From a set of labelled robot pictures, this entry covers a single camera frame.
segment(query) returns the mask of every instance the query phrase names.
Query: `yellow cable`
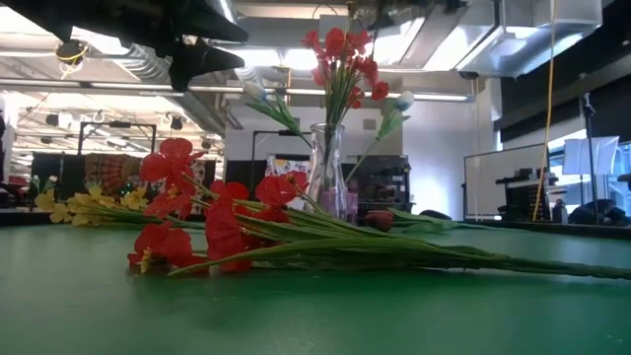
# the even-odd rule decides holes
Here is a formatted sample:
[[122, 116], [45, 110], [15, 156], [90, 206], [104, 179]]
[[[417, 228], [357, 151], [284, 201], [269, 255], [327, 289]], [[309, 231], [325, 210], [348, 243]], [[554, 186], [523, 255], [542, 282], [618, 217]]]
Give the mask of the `yellow cable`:
[[541, 155], [541, 170], [539, 175], [539, 185], [536, 189], [536, 203], [534, 204], [534, 211], [532, 212], [532, 222], [536, 221], [536, 213], [539, 209], [539, 203], [541, 202], [541, 191], [543, 190], [543, 180], [545, 174], [545, 161], [548, 154], [548, 141], [550, 140], [550, 122], [552, 121], [552, 90], [554, 84], [554, 44], [556, 42], [556, 16], [557, 16], [557, 4], [556, 0], [552, 0], [552, 34], [550, 41], [550, 72], [548, 76], [548, 113], [545, 121], [545, 141], [543, 142], [543, 154]]
[[70, 57], [60, 57], [59, 55], [57, 55], [57, 59], [61, 60], [61, 61], [70, 61], [70, 60], [76, 60], [81, 58], [84, 54], [86, 54], [86, 52], [88, 51], [88, 45], [86, 44], [86, 46], [83, 48], [83, 50], [81, 51], [81, 53], [79, 54], [75, 54], [73, 56]]

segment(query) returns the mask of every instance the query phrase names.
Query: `yellow flower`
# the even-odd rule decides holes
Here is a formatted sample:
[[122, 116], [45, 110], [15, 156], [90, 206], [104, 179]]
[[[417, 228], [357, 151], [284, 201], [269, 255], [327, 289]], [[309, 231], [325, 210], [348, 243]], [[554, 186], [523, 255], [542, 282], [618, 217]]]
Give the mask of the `yellow flower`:
[[100, 205], [108, 208], [116, 207], [116, 203], [112, 197], [102, 196], [103, 189], [99, 185], [90, 186], [88, 188], [88, 193], [90, 193], [90, 197], [92, 197], [93, 201], [99, 203]]
[[57, 203], [50, 214], [50, 220], [52, 223], [70, 222], [72, 216], [68, 213], [68, 208], [65, 203]]
[[52, 212], [55, 209], [55, 191], [50, 188], [44, 193], [40, 193], [35, 198], [35, 205], [46, 212]]
[[146, 192], [147, 187], [140, 186], [135, 191], [129, 192], [121, 198], [120, 204], [134, 211], [144, 209], [149, 202], [149, 200], [144, 198]]
[[68, 198], [68, 209], [72, 213], [87, 212], [93, 205], [92, 197], [85, 193], [75, 193], [74, 197]]

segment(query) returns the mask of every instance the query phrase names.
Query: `flower bouquet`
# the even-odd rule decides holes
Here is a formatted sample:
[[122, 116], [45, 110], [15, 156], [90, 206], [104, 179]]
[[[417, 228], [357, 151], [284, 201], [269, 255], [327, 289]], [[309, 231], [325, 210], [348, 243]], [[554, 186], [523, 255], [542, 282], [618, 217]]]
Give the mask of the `flower bouquet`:
[[[146, 208], [139, 191], [123, 197], [123, 204], [99, 196], [97, 190], [68, 201], [76, 216], [84, 215], [93, 225], [125, 221], [143, 226], [127, 257], [141, 273], [169, 275], [206, 273], [219, 265], [227, 272], [248, 271], [253, 265], [301, 269], [497, 269], [539, 274], [592, 276], [631, 280], [631, 270], [557, 261], [535, 261], [489, 252], [468, 246], [440, 246], [424, 237], [454, 228], [482, 228], [446, 222], [425, 216], [391, 211], [398, 225], [409, 233], [389, 233], [356, 227], [340, 221], [317, 206], [306, 194], [304, 173], [266, 177], [256, 187], [260, 202], [246, 201], [247, 189], [240, 183], [215, 181], [210, 186], [196, 182], [189, 164], [190, 142], [169, 139], [160, 153], [147, 156], [141, 177], [147, 182], [165, 178], [170, 187]], [[201, 192], [205, 197], [193, 197]], [[315, 212], [295, 210], [286, 203], [305, 199]], [[39, 197], [39, 204], [50, 203]], [[206, 220], [185, 222], [192, 204], [203, 207]], [[54, 222], [70, 219], [51, 215]], [[184, 229], [204, 230], [207, 249], [193, 250]]]
[[[312, 141], [303, 137], [295, 118], [289, 112], [283, 98], [274, 93], [274, 101], [267, 98], [264, 88], [245, 83], [245, 91], [253, 99], [247, 105], [283, 124], [290, 131], [305, 140], [312, 148], [312, 168], [309, 177], [310, 187], [307, 195], [320, 207], [340, 220], [347, 219], [346, 181], [355, 170], [343, 178], [341, 170], [341, 140], [344, 131], [342, 121], [351, 108], [360, 108], [367, 93], [375, 102], [388, 97], [387, 82], [379, 79], [379, 66], [374, 59], [376, 37], [370, 37], [367, 31], [355, 35], [349, 32], [353, 20], [354, 5], [349, 5], [346, 31], [334, 28], [326, 34], [324, 47], [321, 47], [317, 31], [311, 31], [302, 41], [302, 45], [311, 49], [317, 59], [317, 68], [312, 71], [315, 83], [324, 87], [326, 115], [323, 123], [312, 126]], [[366, 45], [372, 43], [373, 51], [368, 53]], [[370, 88], [365, 92], [360, 86], [364, 83]], [[401, 95], [396, 104], [388, 103], [384, 110], [382, 127], [375, 143], [386, 138], [396, 127], [408, 118], [401, 113], [414, 101], [410, 92]], [[362, 163], [370, 148], [364, 153], [356, 167]], [[307, 205], [308, 211], [314, 211]]]

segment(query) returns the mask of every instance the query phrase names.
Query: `ceiling duct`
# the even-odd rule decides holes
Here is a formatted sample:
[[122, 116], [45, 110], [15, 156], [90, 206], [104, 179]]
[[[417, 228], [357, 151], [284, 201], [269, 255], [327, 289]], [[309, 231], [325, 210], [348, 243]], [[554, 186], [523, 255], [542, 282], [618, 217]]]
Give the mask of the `ceiling duct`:
[[556, 55], [602, 24], [601, 0], [470, 0], [446, 15], [435, 6], [402, 64], [423, 70], [518, 77], [549, 60], [556, 1]]

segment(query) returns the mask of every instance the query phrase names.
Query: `pipe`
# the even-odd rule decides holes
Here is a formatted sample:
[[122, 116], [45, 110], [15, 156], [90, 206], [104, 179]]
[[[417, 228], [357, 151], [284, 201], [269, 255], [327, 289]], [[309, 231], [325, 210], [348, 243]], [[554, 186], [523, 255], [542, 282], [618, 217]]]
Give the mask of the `pipe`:
[[[107, 82], [83, 82], [83, 81], [61, 81], [61, 80], [40, 80], [40, 79], [13, 79], [0, 78], [0, 86], [3, 89], [15, 91], [58, 91], [58, 90], [77, 90], [85, 91], [112, 91], [112, 92], [133, 92], [138, 94], [141, 91], [149, 91], [156, 93], [174, 93], [171, 85], [168, 84], [137, 84], [137, 83], [107, 83]], [[237, 86], [224, 85], [191, 85], [188, 90], [190, 92], [200, 93], [224, 93], [224, 94], [243, 94], [244, 88]], [[267, 94], [278, 92], [281, 95], [295, 96], [324, 96], [322, 89], [300, 89], [300, 88], [266, 88]], [[389, 93], [389, 98], [397, 98], [401, 93]], [[472, 103], [475, 97], [472, 95], [453, 95], [440, 93], [414, 93], [415, 101], [435, 101], [435, 102], [452, 102], [452, 103]]]

